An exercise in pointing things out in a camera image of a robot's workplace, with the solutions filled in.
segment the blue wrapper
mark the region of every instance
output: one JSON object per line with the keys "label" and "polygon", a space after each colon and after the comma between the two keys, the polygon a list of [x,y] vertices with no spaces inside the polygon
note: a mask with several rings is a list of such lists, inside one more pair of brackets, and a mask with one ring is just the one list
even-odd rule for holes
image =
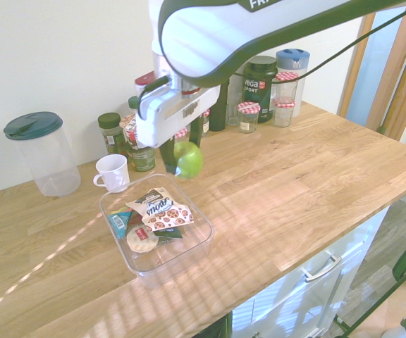
{"label": "blue wrapper", "polygon": [[116,233],[118,239],[122,239],[126,235],[128,222],[130,221],[132,213],[132,211],[127,211],[124,213],[114,213],[109,215],[109,222],[111,223],[112,229]]}

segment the red and white checkered lid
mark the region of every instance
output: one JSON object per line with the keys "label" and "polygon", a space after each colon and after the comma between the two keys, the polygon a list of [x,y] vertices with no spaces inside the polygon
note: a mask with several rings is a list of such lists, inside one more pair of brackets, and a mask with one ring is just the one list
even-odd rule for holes
{"label": "red and white checkered lid", "polygon": [[256,114],[261,110],[261,106],[256,102],[242,102],[238,104],[238,110],[243,114]]}
{"label": "red and white checkered lid", "polygon": [[294,108],[295,101],[291,101],[289,97],[280,97],[278,99],[273,99],[273,104],[275,107],[279,108]]}
{"label": "red and white checkered lid", "polygon": [[297,79],[298,77],[299,77],[299,75],[294,72],[281,72],[281,73],[278,73],[277,75],[275,75],[275,78],[278,81],[294,80],[294,79]]}
{"label": "red and white checkered lid", "polygon": [[186,136],[186,134],[187,134],[187,129],[186,129],[186,128],[183,128],[182,130],[180,130],[179,132],[177,132],[177,133],[175,134],[175,138],[176,138],[176,139],[179,139],[180,137]]}

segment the round cracker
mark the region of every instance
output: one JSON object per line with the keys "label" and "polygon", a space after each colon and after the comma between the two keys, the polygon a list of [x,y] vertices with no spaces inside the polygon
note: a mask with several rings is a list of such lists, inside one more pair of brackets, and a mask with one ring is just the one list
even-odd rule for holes
{"label": "round cracker", "polygon": [[[135,231],[140,228],[145,231],[148,238],[144,240],[139,238]],[[153,232],[148,231],[145,225],[138,225],[129,231],[129,233],[126,235],[126,241],[128,242],[128,246],[131,250],[139,254],[143,254],[153,250],[158,244],[159,238]]]}

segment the wooden countertop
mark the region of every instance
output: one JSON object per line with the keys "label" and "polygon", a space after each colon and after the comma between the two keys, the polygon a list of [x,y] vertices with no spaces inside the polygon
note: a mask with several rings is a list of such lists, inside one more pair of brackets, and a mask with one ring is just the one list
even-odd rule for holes
{"label": "wooden countertop", "polygon": [[308,104],[201,148],[202,174],[178,184],[214,224],[211,252],[153,290],[101,217],[94,162],[62,199],[0,191],[0,337],[191,337],[406,194],[404,144]]}

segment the white cup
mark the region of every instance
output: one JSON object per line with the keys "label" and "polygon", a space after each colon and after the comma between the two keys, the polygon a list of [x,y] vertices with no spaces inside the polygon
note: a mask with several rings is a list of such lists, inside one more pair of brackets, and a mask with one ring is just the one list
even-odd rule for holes
{"label": "white cup", "polygon": [[[130,182],[128,162],[123,155],[111,154],[100,158],[95,167],[99,174],[93,177],[93,183],[98,187],[106,187],[108,191],[111,191]],[[98,183],[100,177],[103,179],[103,184]]]}

